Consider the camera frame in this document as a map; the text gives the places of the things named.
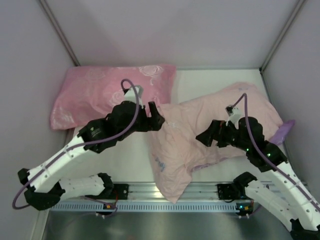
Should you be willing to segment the purple princess print pillowcase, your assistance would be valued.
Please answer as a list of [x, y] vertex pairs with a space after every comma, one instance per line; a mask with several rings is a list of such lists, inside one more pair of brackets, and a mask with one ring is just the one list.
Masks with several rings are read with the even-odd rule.
[[236, 82], [216, 93], [158, 106], [165, 122], [159, 131], [148, 132], [149, 155], [155, 184], [168, 201], [174, 204], [178, 201], [192, 181], [193, 171], [245, 155], [243, 150], [232, 146], [206, 147], [196, 140], [212, 120], [226, 121], [226, 107], [234, 104], [242, 94], [247, 95], [248, 115], [262, 125], [265, 139], [281, 145], [295, 121], [283, 122], [254, 84]]

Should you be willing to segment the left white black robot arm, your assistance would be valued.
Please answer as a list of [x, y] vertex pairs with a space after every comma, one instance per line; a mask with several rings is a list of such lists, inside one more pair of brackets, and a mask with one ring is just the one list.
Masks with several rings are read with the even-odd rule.
[[28, 206], [38, 211], [47, 210], [60, 201], [86, 197], [107, 199], [114, 191], [114, 183], [107, 173], [69, 179], [66, 174], [89, 158], [116, 146], [134, 132], [159, 131], [165, 118], [156, 104], [148, 104], [150, 116], [143, 106], [131, 101], [116, 105], [104, 118], [91, 120], [71, 141], [39, 166], [18, 171], [22, 193]]

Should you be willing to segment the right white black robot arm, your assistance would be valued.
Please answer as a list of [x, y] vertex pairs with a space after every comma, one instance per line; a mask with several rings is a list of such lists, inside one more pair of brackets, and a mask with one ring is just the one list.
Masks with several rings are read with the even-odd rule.
[[320, 205], [298, 179], [280, 148], [265, 140], [262, 125], [254, 117], [242, 117], [236, 126], [231, 121], [213, 120], [196, 140], [206, 147], [232, 146], [245, 152], [260, 175], [280, 191], [278, 196], [262, 184], [257, 176], [244, 172], [233, 185], [246, 197], [258, 202], [275, 216], [294, 240], [320, 238]]

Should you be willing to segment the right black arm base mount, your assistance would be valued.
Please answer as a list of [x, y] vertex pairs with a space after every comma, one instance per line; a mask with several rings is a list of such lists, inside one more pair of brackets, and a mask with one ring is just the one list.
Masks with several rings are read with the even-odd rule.
[[231, 203], [235, 200], [244, 200], [246, 196], [241, 187], [234, 183], [220, 183], [217, 185], [217, 194], [220, 200]]

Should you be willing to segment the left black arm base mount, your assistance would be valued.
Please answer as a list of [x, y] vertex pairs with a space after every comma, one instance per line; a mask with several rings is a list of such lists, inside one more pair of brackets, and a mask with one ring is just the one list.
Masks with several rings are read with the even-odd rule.
[[129, 185], [124, 183], [115, 183], [114, 188], [109, 195], [110, 200], [127, 200], [129, 194]]

